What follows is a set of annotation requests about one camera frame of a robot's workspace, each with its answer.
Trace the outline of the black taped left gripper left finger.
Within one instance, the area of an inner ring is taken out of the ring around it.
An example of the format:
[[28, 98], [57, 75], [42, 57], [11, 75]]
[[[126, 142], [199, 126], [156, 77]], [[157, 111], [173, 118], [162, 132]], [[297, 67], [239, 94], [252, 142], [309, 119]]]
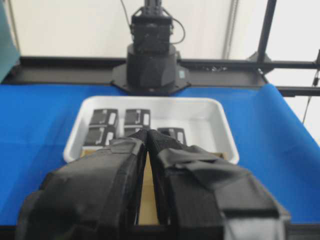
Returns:
[[139, 218], [146, 131], [49, 172], [20, 209], [17, 240], [119, 240]]

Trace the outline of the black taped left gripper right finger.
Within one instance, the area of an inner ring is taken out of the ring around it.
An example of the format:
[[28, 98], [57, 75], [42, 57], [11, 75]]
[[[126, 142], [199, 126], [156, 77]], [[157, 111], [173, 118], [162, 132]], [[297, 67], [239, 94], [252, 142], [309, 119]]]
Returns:
[[157, 216], [180, 240], [286, 240], [290, 213], [251, 171], [149, 130]]

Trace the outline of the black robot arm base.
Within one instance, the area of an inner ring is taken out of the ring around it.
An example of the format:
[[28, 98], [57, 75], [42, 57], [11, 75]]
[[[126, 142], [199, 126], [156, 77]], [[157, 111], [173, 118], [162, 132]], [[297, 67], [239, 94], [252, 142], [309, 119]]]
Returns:
[[112, 85], [136, 96], [169, 96], [190, 86], [170, 37], [176, 19], [160, 0], [146, 0], [127, 24], [132, 43], [126, 63], [112, 70]]

